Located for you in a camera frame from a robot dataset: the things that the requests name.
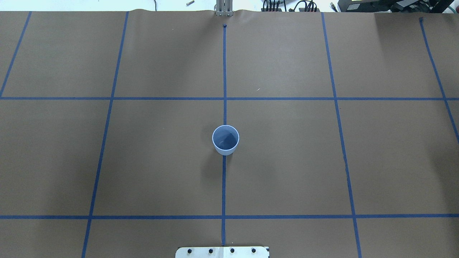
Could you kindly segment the white pedestal column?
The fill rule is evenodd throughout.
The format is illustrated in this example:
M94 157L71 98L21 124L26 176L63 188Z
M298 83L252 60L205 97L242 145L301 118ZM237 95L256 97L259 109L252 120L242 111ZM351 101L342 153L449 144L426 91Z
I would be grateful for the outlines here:
M176 258L269 258L269 247L183 247L178 248Z

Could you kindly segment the blue cup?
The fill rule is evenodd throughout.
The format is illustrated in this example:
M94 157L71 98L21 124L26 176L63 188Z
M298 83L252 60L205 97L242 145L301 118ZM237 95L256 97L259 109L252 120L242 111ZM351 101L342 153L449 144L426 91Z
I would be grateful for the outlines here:
M221 125L213 131L211 139L215 150L220 155L229 156L238 147L240 134L231 125Z

